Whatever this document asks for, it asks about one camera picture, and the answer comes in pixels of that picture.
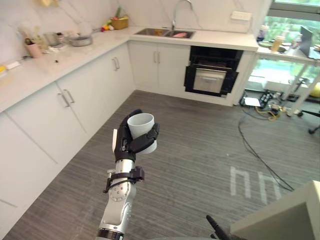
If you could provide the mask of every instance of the robotic hand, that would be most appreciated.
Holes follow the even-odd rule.
[[[160,126],[155,123],[152,129],[133,139],[127,121],[140,114],[137,109],[126,116],[117,130],[113,131],[113,151],[115,169],[108,170],[104,193],[109,194],[96,240],[122,240],[131,217],[131,206],[136,196],[135,183],[144,180],[142,167],[134,167],[136,154],[147,149],[157,139]]]

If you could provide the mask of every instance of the cabinet door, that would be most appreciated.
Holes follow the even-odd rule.
[[[59,93],[52,83],[6,112],[61,170],[87,142],[88,136]]]
[[[59,172],[59,166],[0,113],[0,239]]]
[[[190,46],[176,44],[158,44],[159,93],[182,96],[185,92],[185,72],[189,63]]]
[[[112,51],[112,59],[117,62],[118,70],[115,71],[115,81],[112,85],[113,112],[131,95],[134,91],[133,72],[131,68],[128,45],[123,44]]]
[[[111,62],[103,55],[57,81],[72,110],[92,137],[110,117],[106,103]]]
[[[157,93],[159,88],[157,43],[130,41],[129,53],[136,89]]]

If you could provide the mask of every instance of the utensil holder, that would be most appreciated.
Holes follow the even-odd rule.
[[[39,59],[43,56],[39,46],[36,43],[25,45],[26,49],[30,53],[31,57]]]

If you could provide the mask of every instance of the backsplash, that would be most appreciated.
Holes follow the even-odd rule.
[[[4,0],[0,7],[0,64],[18,60],[26,54],[18,26],[40,33],[79,32],[84,26],[101,27],[109,17],[109,0],[60,0],[59,7],[41,6],[39,0]]]
[[[180,3],[176,28],[257,34],[272,0],[191,0]],[[170,27],[178,0],[59,0],[59,7],[43,7],[40,0],[4,0],[0,8],[0,64],[26,54],[17,27],[40,33],[99,28],[120,5],[131,26]],[[253,13],[252,21],[231,19],[233,11]]]
[[[178,0],[111,0],[114,12],[118,5],[129,15],[132,26],[170,27]],[[191,0],[177,9],[176,27],[257,34],[272,0]],[[233,11],[253,13],[251,21],[234,20]]]

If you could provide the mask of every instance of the laptop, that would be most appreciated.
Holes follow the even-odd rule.
[[[314,47],[312,47],[312,32],[302,26],[300,33],[302,34],[300,45],[301,52],[310,59],[320,59],[320,53],[315,51]]]

